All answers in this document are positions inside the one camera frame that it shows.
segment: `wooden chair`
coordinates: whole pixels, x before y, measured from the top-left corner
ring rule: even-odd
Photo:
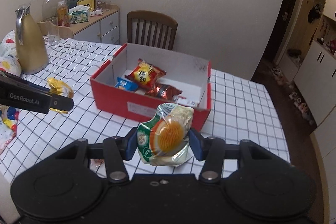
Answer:
[[[137,21],[136,31],[135,31],[135,44],[147,45],[152,47],[160,47],[172,50],[175,40],[175,35],[177,31],[177,22],[173,18],[160,14],[157,12],[151,11],[132,11],[127,14],[127,42],[133,43],[133,21]],[[143,21],[142,31],[139,41],[140,35],[140,22]]]

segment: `red cardboard box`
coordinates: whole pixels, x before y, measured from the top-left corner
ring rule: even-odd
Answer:
[[[194,108],[192,127],[200,131],[211,109],[210,62],[202,58],[157,47],[125,44],[90,78],[98,109],[135,121],[146,122],[154,117],[157,106],[167,101],[128,90],[117,89],[117,77],[125,78],[141,58],[167,74],[159,83],[172,85],[183,91],[181,96],[198,101]]]

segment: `orange juice bottle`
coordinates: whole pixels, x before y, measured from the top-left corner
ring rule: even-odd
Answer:
[[[65,0],[59,1],[57,6],[57,18],[58,25],[70,27],[69,17],[68,17],[68,7]]]

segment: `drinking glass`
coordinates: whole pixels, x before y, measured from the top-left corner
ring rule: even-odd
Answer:
[[[45,22],[48,30],[48,42],[51,45],[57,45],[61,40],[59,36],[58,18],[52,17],[47,19]]]
[[[106,12],[111,11],[111,5],[112,5],[111,1],[105,1],[104,2],[104,11],[106,11]]]

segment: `gold foil wrapper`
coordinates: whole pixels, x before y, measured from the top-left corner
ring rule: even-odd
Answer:
[[[50,92],[51,93],[58,94],[58,95],[68,97],[68,98],[73,98],[74,91],[67,83],[64,83],[63,81],[57,80],[55,78],[48,78],[47,82],[50,86]],[[58,109],[55,109],[55,108],[51,108],[50,110],[53,110],[53,111],[58,112],[58,113],[63,113],[63,114],[68,113],[67,111],[58,110]]]

